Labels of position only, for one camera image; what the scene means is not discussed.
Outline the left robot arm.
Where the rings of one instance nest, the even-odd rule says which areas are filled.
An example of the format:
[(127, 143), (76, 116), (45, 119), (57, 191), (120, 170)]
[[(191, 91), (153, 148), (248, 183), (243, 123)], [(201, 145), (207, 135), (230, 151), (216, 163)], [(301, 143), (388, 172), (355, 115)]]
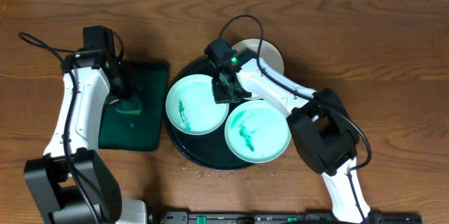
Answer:
[(45, 223), (147, 223), (146, 204), (121, 194), (98, 154), (103, 106), (119, 59), (105, 49), (69, 54), (57, 126), (24, 177)]

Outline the green scrubbing sponge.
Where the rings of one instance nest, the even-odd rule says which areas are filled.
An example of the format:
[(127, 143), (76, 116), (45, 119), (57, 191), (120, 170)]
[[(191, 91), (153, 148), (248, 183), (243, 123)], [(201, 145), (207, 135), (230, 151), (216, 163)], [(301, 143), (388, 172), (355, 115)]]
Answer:
[(142, 101), (138, 96), (133, 95), (120, 101), (115, 106), (115, 110), (120, 114), (139, 115), (142, 111)]

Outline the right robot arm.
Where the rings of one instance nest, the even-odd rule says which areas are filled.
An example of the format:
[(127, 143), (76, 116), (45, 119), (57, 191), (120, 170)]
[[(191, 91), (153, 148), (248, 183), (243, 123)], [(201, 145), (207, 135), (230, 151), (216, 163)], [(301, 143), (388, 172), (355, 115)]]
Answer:
[(273, 70), (255, 51), (207, 48), (213, 64), (213, 95), (217, 103), (235, 103), (253, 95), (286, 117), (296, 150), (304, 163), (322, 175), (334, 217), (344, 223), (367, 223), (370, 207), (356, 172), (356, 146), (368, 139), (349, 118), (336, 93), (315, 91)]

